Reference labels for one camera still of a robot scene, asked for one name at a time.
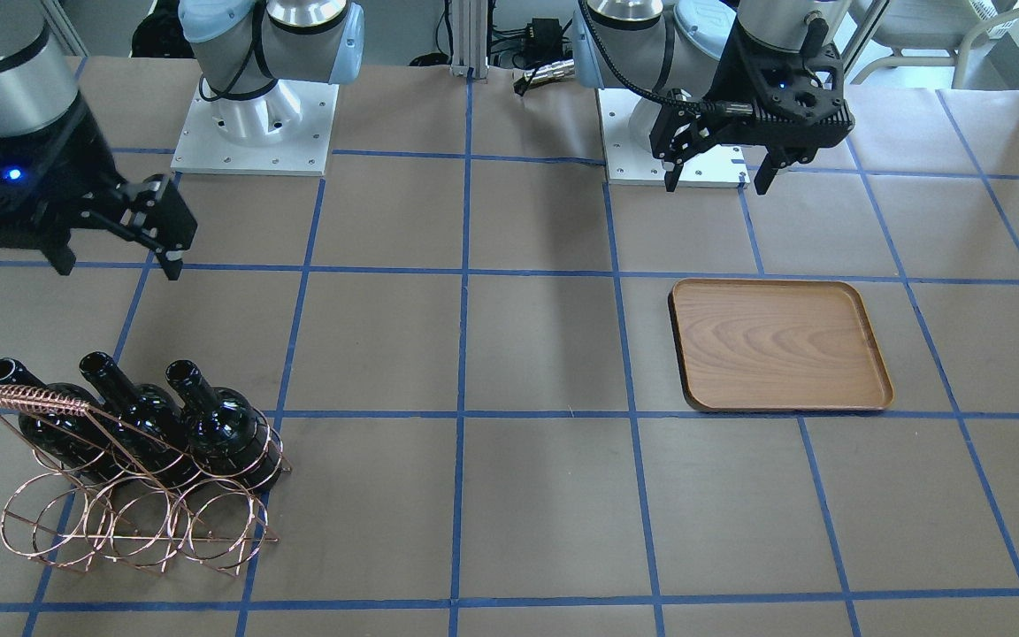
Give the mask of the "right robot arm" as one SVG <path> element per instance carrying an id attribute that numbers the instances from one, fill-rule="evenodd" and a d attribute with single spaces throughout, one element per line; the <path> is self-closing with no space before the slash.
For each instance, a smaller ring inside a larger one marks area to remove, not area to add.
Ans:
<path id="1" fill-rule="evenodd" d="M 359 75 L 365 19 L 352 1 L 174 1 L 175 26 L 201 66 L 201 101 L 223 140 L 291 140 L 306 114 L 291 83 Z M 171 177 L 132 182 L 32 1 L 0 1 L 0 249 L 40 251 L 70 273 L 74 229 L 136 242 L 177 280 L 197 222 Z"/>

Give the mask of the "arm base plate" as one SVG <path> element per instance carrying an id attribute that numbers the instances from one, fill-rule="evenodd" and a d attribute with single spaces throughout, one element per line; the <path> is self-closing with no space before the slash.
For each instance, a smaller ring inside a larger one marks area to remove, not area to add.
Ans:
<path id="1" fill-rule="evenodd" d="M 660 108 L 626 88 L 597 90 L 600 130 L 612 185 L 664 185 L 669 172 L 652 156 L 650 136 Z M 736 188 L 747 185 L 747 161 L 739 146 L 716 146 L 688 161 L 678 185 Z"/>
<path id="2" fill-rule="evenodd" d="M 323 177 L 339 88 L 282 79 L 248 101 L 199 83 L 171 166 L 182 173 Z"/>

